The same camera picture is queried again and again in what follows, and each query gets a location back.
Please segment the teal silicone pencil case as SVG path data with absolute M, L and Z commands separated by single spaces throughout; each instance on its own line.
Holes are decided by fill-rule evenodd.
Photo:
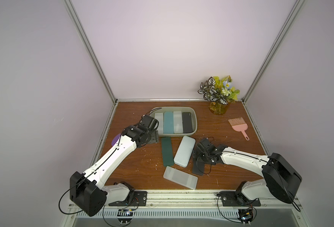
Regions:
M 173 112 L 164 112 L 164 134 L 174 134 L 174 114 Z

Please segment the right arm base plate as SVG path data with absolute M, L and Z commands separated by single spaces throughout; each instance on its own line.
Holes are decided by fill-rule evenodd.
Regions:
M 242 193 L 233 191 L 222 191 L 219 194 L 224 207 L 260 207 L 261 202 L 259 199 L 250 200 Z

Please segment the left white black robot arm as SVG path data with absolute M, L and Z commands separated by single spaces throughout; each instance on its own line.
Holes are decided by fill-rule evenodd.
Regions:
M 137 124 L 123 129 L 112 148 L 84 172 L 75 172 L 70 178 L 70 200 L 92 217 L 105 205 L 134 202 L 135 189 L 127 183 L 105 186 L 105 183 L 134 150 L 146 145 L 159 126 L 155 118 L 144 115 Z

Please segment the black pencil case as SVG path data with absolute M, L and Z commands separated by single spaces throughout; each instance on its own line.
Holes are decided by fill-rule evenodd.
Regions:
M 192 133 L 192 115 L 190 112 L 182 112 L 183 133 Z

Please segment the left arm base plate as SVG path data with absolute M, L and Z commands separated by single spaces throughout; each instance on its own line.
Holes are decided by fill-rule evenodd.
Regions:
M 116 201 L 109 203 L 108 206 L 123 206 L 123 207 L 137 207 L 146 206 L 147 191 L 131 191 L 123 201 Z

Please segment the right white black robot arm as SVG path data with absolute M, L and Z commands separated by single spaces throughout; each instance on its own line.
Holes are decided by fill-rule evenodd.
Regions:
M 207 138 L 193 149 L 193 169 L 204 175 L 204 166 L 224 164 L 237 166 L 261 176 L 253 182 L 242 181 L 230 197 L 239 206 L 248 206 L 260 198 L 275 197 L 281 202 L 294 204 L 302 182 L 301 175 L 278 153 L 257 155 L 236 150 L 226 145 L 214 146 Z

